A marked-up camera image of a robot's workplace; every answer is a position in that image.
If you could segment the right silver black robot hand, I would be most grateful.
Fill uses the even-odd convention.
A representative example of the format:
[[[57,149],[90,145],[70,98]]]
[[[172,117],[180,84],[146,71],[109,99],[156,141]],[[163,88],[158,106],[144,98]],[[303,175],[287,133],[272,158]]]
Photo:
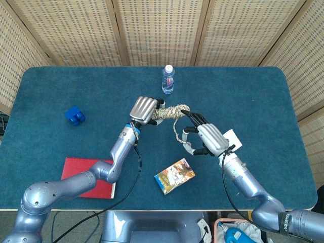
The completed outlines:
[[[193,127],[185,127],[182,132],[183,147],[191,155],[217,156],[234,151],[235,144],[230,145],[229,141],[221,134],[215,125],[209,123],[202,115],[182,109],[181,112],[186,115],[194,124]],[[194,149],[187,141],[189,133],[198,134],[202,140],[203,148]]]

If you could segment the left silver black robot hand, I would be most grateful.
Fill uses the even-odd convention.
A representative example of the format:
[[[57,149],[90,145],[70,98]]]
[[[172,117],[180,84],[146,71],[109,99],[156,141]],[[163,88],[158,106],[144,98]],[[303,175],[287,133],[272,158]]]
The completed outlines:
[[[147,124],[158,126],[163,119],[152,118],[152,116],[155,111],[160,108],[165,108],[164,99],[140,96],[130,112],[132,124],[136,128],[140,128]]]

